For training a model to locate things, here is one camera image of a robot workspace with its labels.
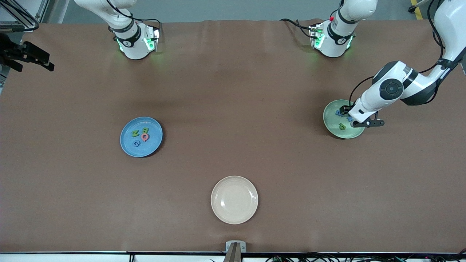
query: white plate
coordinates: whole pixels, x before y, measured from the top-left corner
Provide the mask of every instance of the white plate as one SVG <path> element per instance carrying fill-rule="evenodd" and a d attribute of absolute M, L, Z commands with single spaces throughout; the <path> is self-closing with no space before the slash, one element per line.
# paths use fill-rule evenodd
<path fill-rule="evenodd" d="M 225 223 L 241 224 L 256 212 L 259 203 L 256 188 L 246 178 L 226 177 L 212 190 L 210 203 L 215 215 Z"/>

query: green plate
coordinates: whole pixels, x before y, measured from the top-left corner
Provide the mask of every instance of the green plate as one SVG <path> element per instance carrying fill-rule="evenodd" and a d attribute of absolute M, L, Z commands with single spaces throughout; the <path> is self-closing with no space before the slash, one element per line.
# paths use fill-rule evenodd
<path fill-rule="evenodd" d="M 339 138 L 350 139 L 355 138 L 363 133 L 364 127 L 352 127 L 351 121 L 347 119 L 349 116 L 339 116 L 337 111 L 343 105 L 348 105 L 348 100 L 340 99 L 329 103 L 323 110 L 323 122 L 327 129 Z"/>

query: plate rim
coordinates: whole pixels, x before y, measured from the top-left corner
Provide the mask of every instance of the plate rim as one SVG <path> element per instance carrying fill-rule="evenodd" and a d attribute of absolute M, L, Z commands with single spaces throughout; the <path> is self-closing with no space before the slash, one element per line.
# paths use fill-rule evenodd
<path fill-rule="evenodd" d="M 152 122 L 153 124 L 158 125 L 158 127 L 161 130 L 161 132 L 160 132 L 160 134 L 161 134 L 160 135 L 160 143 L 155 148 L 155 150 L 150 152 L 149 154 L 142 155 L 142 156 L 134 156 L 133 154 L 128 153 L 126 146 L 123 145 L 123 132 L 125 131 L 126 127 L 128 127 L 133 121 L 136 122 L 140 118 L 147 119 L 148 120 L 147 122 Z M 128 123 L 126 123 L 126 125 L 124 125 L 123 129 L 121 130 L 121 133 L 120 133 L 120 147 L 123 150 L 123 152 L 125 152 L 130 157 L 143 158 L 143 157 L 146 157 L 146 156 L 152 154 L 153 152 L 155 152 L 160 147 L 160 145 L 162 144 L 163 139 L 164 139 L 164 129 L 162 128 L 162 125 L 157 120 L 153 119 L 152 117 L 137 117 L 137 118 L 134 118 L 134 119 L 130 120 Z"/>
<path fill-rule="evenodd" d="M 245 180 L 245 181 L 246 181 L 247 183 L 249 183 L 250 185 L 252 185 L 252 187 L 253 187 L 253 189 L 254 189 L 254 193 L 255 193 L 256 199 L 257 199 L 257 201 L 256 201 L 257 204 L 255 205 L 255 207 L 254 207 L 254 212 L 251 214 L 251 216 L 247 217 L 247 219 L 245 219 L 244 221 L 240 221 L 240 222 L 237 222 L 237 223 L 236 223 L 236 222 L 235 222 L 235 223 L 230 223 L 230 222 L 227 222 L 227 221 L 223 220 L 222 218 L 219 217 L 219 215 L 217 214 L 217 212 L 215 212 L 215 209 L 213 208 L 213 202 L 214 202 L 214 201 L 213 201 L 213 197 L 214 197 L 213 192 L 215 191 L 215 189 L 219 186 L 219 184 L 220 184 L 221 182 L 223 182 L 223 181 L 226 180 L 226 179 L 231 179 L 231 178 L 240 178 L 240 179 Z M 250 220 L 250 219 L 256 214 L 256 212 L 257 212 L 257 207 L 259 206 L 259 194 L 257 193 L 256 187 L 254 186 L 254 184 L 253 184 L 249 179 L 247 179 L 247 178 L 245 178 L 245 177 L 242 177 L 242 176 L 237 176 L 237 175 L 234 175 L 234 176 L 227 176 L 227 177 L 224 177 L 224 178 L 220 179 L 220 180 L 215 184 L 215 186 L 213 187 L 212 193 L 210 194 L 210 206 L 211 206 L 212 211 L 213 211 L 213 213 L 215 214 L 215 216 L 216 216 L 218 219 L 220 219 L 222 222 L 227 223 L 227 224 L 230 224 L 230 225 L 239 225 L 239 224 L 242 224 L 242 223 L 247 222 L 248 220 Z"/>

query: brown tabletop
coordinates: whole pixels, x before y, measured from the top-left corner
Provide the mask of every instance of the brown tabletop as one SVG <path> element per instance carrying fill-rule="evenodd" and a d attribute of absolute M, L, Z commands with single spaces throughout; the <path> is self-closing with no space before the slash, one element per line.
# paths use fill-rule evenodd
<path fill-rule="evenodd" d="M 41 25 L 26 39 L 55 71 L 25 64 L 0 96 L 0 250 L 461 250 L 466 77 L 456 69 L 433 103 L 397 102 L 385 127 L 337 139 L 322 122 L 329 102 L 387 62 L 423 70 L 439 54 L 427 21 L 356 31 L 330 59 L 284 22 L 172 23 L 161 53 L 131 61 L 107 25 Z M 119 144 L 139 116 L 164 128 L 146 158 Z M 210 206 L 231 175 L 259 193 L 241 225 Z"/>

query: blue plate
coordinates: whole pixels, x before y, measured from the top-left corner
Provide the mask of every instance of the blue plate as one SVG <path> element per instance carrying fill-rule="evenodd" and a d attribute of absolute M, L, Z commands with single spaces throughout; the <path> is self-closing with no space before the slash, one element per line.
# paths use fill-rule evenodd
<path fill-rule="evenodd" d="M 141 158 L 155 152 L 162 143 L 162 137 L 162 127 L 157 120 L 138 117 L 124 126 L 120 135 L 120 145 L 128 155 Z"/>

